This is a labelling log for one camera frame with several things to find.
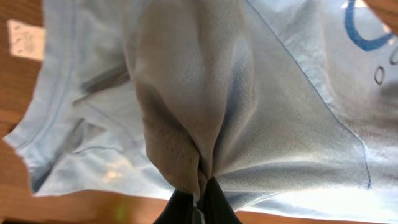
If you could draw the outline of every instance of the wooden floor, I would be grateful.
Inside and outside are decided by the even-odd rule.
[[[386,1],[388,9],[397,1]],[[378,13],[398,21],[386,9]],[[6,21],[10,18],[42,25],[39,0],[0,0],[0,138],[21,120],[35,86],[40,63],[9,55]],[[27,173],[12,149],[0,141],[0,222],[2,219],[42,223],[152,223],[166,201],[128,197],[109,192],[85,191],[61,197],[33,198],[27,187]],[[126,219],[116,222],[119,208],[126,208]],[[349,223],[278,217],[238,212],[243,223]]]

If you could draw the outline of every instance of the light blue cloth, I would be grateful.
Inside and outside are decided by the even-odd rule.
[[[397,38],[359,1],[44,13],[34,99],[5,138],[35,195],[168,199],[214,175],[234,209],[398,222]]]

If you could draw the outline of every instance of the beige label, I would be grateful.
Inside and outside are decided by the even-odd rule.
[[[33,60],[43,60],[45,31],[43,27],[9,19],[7,21],[10,54]]]

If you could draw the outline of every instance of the wrinkled fabric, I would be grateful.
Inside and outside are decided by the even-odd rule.
[[[34,99],[6,136],[36,195],[200,198],[214,176],[234,209],[398,222],[398,45],[359,1],[44,13]],[[321,206],[336,198],[350,207]]]

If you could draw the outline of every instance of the paper tag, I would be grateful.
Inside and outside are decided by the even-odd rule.
[[[7,21],[10,54],[33,60],[43,60],[45,31],[43,27],[9,19]]]

